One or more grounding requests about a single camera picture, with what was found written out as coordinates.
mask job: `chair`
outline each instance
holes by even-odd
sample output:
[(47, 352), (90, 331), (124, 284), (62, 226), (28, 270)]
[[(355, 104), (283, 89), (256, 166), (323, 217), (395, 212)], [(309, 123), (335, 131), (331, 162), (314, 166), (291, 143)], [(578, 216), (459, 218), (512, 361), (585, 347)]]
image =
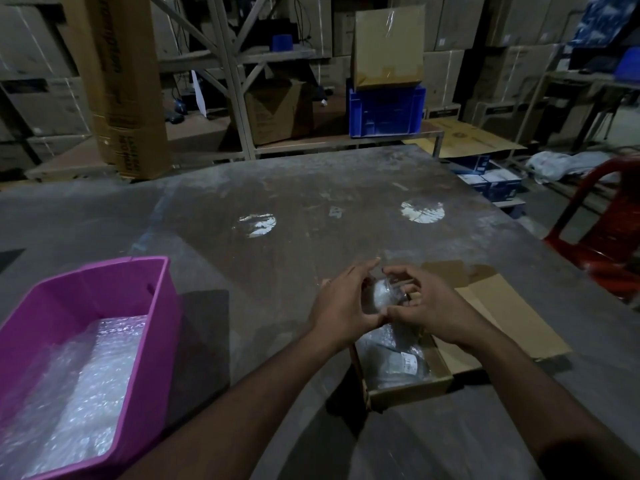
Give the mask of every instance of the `chair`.
[[(615, 171), (620, 172), (620, 186), (598, 222), (577, 244), (560, 239), (597, 181)], [(640, 155), (616, 157), (592, 170), (544, 241), (624, 302), (635, 297), (640, 276), (625, 266), (640, 245)]]

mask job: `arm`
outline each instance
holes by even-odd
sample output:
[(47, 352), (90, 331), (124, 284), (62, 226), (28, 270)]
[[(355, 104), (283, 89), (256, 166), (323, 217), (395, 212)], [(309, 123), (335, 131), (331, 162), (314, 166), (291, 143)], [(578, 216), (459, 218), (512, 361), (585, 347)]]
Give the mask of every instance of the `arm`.
[(324, 282), (306, 334), (142, 457), (121, 480), (249, 478), (309, 379), (332, 355), (381, 325), (382, 315), (365, 315), (360, 306), (362, 283), (377, 264), (351, 266)]
[(405, 291), (420, 293), (405, 306), (390, 307), (389, 318), (419, 324), (482, 363), (547, 477), (640, 476), (640, 458), (626, 444), (439, 277), (411, 266), (389, 266), (384, 272), (414, 279)]

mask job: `pink plastic bin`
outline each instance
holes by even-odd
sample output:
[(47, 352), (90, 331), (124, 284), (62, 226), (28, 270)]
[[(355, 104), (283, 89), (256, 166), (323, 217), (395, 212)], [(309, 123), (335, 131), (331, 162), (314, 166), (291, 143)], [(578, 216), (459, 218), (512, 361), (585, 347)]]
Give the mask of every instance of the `pink plastic bin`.
[[(38, 283), (0, 328), (0, 401), (43, 348), (62, 344), (103, 318), (148, 315), (113, 444), (104, 455), (31, 480), (115, 474), (146, 450), (164, 428), (173, 359), (179, 338), (179, 297), (169, 258), (121, 258), (84, 266)], [(20, 410), (26, 395), (12, 398)]]

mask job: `worktable surface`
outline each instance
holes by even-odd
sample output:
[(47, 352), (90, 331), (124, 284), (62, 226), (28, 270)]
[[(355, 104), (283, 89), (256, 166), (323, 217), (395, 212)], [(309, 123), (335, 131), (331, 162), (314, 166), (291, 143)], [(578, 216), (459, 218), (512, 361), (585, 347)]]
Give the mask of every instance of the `worktable surface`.
[[(412, 222), (402, 202), (444, 218)], [(247, 238), (252, 214), (272, 214)], [(636, 450), (635, 313), (414, 145), (222, 164), (127, 185), (0, 193), (0, 317), (37, 281), (87, 262), (167, 255), (184, 318), (168, 413), (175, 427), (300, 331), (322, 278), (354, 260), (494, 266), (572, 347), (544, 364)], [(253, 478), (510, 478), (539, 472), (490, 385), (364, 418), (345, 351), (304, 388)]]

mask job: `blue patterned cloth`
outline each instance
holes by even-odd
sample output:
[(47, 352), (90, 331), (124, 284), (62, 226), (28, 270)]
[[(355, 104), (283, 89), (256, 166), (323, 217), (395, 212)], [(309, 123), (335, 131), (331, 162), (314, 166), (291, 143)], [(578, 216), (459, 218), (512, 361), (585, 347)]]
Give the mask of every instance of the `blue patterned cloth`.
[(589, 0), (571, 45), (606, 47), (628, 23), (639, 0)]

